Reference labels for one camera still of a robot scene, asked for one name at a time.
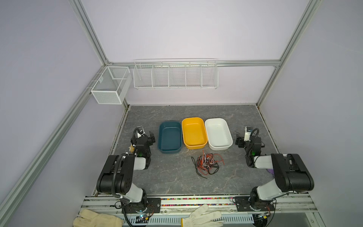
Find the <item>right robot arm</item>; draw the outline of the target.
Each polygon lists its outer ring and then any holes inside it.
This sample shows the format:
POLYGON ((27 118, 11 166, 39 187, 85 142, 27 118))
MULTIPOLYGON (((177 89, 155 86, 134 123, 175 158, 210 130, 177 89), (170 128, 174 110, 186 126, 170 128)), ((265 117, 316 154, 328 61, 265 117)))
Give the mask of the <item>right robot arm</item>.
POLYGON ((273 170, 274 179, 254 187, 245 202, 253 211, 262 210, 274 199, 292 193, 306 193, 314 189, 314 180, 298 154, 262 155, 262 140, 250 135, 246 140, 237 135, 235 145, 245 150, 246 164, 250 168, 273 170))

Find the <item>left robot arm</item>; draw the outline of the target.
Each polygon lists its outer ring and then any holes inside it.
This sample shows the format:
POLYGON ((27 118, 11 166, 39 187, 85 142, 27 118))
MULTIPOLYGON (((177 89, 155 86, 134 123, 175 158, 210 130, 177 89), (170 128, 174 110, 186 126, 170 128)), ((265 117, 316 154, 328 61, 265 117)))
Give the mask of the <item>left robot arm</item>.
POLYGON ((151 149, 156 140, 154 134, 146 135, 142 128, 136 128, 130 140, 132 152, 109 155, 96 183, 99 193, 110 194, 121 202, 128 212, 146 212, 147 194, 133 182, 135 170, 146 170, 151 162, 151 149))

